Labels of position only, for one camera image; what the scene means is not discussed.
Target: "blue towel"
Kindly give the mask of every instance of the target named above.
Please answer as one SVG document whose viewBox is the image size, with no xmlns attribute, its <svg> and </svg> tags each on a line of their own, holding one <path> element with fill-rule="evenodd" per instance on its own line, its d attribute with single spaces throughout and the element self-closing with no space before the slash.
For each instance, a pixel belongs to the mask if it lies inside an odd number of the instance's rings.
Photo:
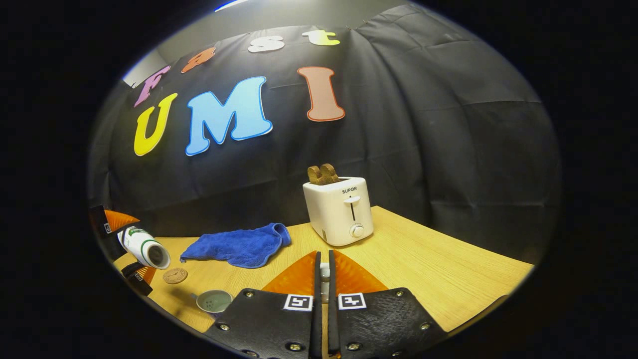
<svg viewBox="0 0 638 359">
<path fill-rule="evenodd" d="M 217 259 L 236 267 L 259 268 L 279 248 L 290 244 L 288 229 L 281 223 L 271 223 L 258 229 L 205 234 L 180 256 L 187 259 Z"/>
</svg>

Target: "letter m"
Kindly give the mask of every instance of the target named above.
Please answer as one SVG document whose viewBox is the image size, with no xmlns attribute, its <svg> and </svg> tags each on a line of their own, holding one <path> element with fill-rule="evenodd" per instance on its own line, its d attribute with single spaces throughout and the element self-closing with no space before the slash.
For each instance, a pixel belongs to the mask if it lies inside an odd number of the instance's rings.
<svg viewBox="0 0 638 359">
<path fill-rule="evenodd" d="M 224 104 L 210 91 L 193 97 L 187 104 L 192 115 L 191 140 L 186 146 L 186 154 L 197 155 L 210 146 L 211 141 L 204 137 L 204 126 L 217 144 L 224 143 L 233 116 L 235 128 L 230 133 L 233 140 L 241 141 L 270 132 L 272 123 L 263 116 L 262 108 L 264 82 L 264 76 L 238 82 Z"/>
</svg>

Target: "white toaster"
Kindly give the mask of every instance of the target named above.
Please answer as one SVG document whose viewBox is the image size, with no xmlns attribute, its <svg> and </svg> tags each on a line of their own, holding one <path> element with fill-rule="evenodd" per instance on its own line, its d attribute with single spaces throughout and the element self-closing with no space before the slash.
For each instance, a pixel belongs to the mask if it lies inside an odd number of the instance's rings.
<svg viewBox="0 0 638 359">
<path fill-rule="evenodd" d="M 310 224 L 329 245 L 340 247 L 368 237 L 374 231 L 366 180 L 339 177 L 337 183 L 304 183 Z"/>
</svg>

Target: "wooden table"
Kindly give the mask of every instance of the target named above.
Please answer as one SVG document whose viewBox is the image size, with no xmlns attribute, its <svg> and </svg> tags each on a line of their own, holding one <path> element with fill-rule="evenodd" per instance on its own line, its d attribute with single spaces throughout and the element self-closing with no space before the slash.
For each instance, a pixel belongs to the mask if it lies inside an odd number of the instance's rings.
<svg viewBox="0 0 638 359">
<path fill-rule="evenodd" d="M 171 268 L 184 268 L 188 277 L 179 284 L 167 284 L 158 270 L 152 279 L 149 298 L 199 332 L 213 319 L 202 312 L 191 293 L 222 289 L 236 296 L 241 289 L 261 289 L 302 256 L 318 250 L 322 262 L 336 249 L 359 263 L 389 289 L 407 287 L 421 305 L 449 332 L 509 294 L 533 266 L 484 250 L 436 232 L 381 207 L 372 208 L 375 232 L 344 247 L 331 247 L 309 223 L 288 227 L 292 244 L 282 247 L 268 263 L 256 269 L 231 266 L 225 261 L 188 261 L 179 256 L 198 237 L 156 238 L 170 253 Z M 121 270 L 135 262 L 127 253 L 115 261 Z M 324 322 L 327 305 L 324 305 Z"/>
</svg>

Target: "screw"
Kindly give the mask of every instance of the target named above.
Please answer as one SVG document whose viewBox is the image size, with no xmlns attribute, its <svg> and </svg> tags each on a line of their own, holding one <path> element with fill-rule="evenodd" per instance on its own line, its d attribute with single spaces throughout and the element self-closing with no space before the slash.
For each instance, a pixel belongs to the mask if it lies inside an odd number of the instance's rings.
<svg viewBox="0 0 638 359">
<path fill-rule="evenodd" d="M 301 350 L 301 345 L 299 344 L 290 344 L 288 346 L 288 350 L 292 350 L 292 351 L 300 351 Z"/>
<path fill-rule="evenodd" d="M 350 344 L 348 344 L 348 350 L 355 351 L 355 350 L 359 350 L 359 348 L 361 348 L 361 344 L 359 344 L 359 343 L 350 343 Z"/>
</svg>

